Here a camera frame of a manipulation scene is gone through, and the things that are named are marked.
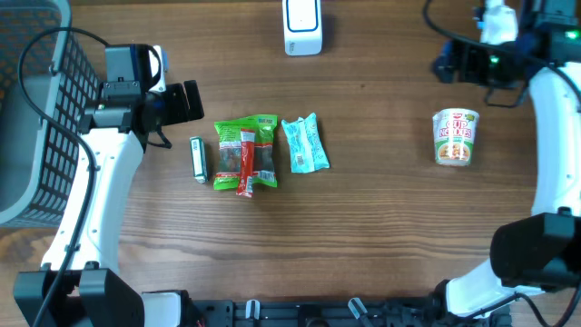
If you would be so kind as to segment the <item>red and white sachet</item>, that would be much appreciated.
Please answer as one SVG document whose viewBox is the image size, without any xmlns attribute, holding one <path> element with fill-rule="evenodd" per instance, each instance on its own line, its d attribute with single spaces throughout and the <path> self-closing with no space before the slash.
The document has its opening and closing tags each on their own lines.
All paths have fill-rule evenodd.
<svg viewBox="0 0 581 327">
<path fill-rule="evenodd" d="M 241 174 L 236 194 L 252 198 L 255 132 L 241 129 Z"/>
</svg>

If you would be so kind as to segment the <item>light green snack packet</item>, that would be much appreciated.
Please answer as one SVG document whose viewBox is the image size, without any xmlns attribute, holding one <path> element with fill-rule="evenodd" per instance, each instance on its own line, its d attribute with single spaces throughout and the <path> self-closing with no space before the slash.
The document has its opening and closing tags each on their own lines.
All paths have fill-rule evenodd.
<svg viewBox="0 0 581 327">
<path fill-rule="evenodd" d="M 292 173 L 314 173 L 330 168 L 330 162 L 323 149 L 318 130 L 317 115 L 299 117 L 294 122 L 281 121 L 290 148 L 290 169 Z"/>
</svg>

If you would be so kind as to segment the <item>green carton with barcode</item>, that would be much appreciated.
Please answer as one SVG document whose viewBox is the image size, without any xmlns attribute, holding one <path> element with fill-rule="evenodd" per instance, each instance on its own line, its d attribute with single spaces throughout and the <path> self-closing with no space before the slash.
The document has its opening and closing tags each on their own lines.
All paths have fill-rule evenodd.
<svg viewBox="0 0 581 327">
<path fill-rule="evenodd" d="M 193 177 L 198 183 L 207 183 L 209 177 L 207 171 L 205 143 L 203 139 L 199 136 L 191 137 L 190 148 L 192 154 Z"/>
</svg>

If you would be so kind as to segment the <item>bright green snack bag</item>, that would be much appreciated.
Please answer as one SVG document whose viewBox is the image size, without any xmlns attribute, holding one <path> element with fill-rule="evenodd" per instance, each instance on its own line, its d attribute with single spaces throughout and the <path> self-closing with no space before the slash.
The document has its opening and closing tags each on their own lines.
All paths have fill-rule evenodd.
<svg viewBox="0 0 581 327">
<path fill-rule="evenodd" d="M 219 136 L 220 160 L 215 174 L 215 190 L 236 189 L 251 197 L 252 187 L 261 183 L 277 187 L 273 141 L 278 124 L 274 114 L 257 114 L 214 124 Z"/>
</svg>

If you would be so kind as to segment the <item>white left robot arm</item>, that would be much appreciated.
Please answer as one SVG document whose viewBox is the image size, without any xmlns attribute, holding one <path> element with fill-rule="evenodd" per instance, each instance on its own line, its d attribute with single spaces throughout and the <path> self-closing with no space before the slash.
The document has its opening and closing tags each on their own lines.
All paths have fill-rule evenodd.
<svg viewBox="0 0 581 327">
<path fill-rule="evenodd" d="M 193 81 L 167 84 L 161 47 L 109 45 L 108 78 L 68 130 L 50 119 L 42 205 L 62 211 L 36 272 L 22 272 L 14 296 L 33 326 L 192 326 L 201 319 L 185 291 L 138 293 L 118 274 L 118 243 L 133 177 L 148 138 L 165 125 L 202 117 Z"/>
</svg>

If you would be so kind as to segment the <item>cup noodles cup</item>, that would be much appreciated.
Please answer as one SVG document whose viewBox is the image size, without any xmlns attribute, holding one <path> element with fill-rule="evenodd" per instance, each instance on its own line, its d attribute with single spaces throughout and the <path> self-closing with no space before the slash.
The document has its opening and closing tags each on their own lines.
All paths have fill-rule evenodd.
<svg viewBox="0 0 581 327">
<path fill-rule="evenodd" d="M 435 161 L 448 166 L 471 163 L 479 114 L 464 108 L 447 108 L 432 117 Z"/>
</svg>

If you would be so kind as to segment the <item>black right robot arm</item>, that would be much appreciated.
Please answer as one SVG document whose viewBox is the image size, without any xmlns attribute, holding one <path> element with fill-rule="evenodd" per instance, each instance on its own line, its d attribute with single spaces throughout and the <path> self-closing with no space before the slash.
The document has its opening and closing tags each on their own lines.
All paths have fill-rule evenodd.
<svg viewBox="0 0 581 327">
<path fill-rule="evenodd" d="M 442 282 L 425 310 L 450 326 L 493 324 L 516 300 L 580 288 L 580 23 L 574 1 L 485 1 L 479 39 L 447 32 L 432 70 L 446 84 L 518 88 L 532 101 L 537 190 L 529 217 L 499 227 L 489 256 Z"/>
</svg>

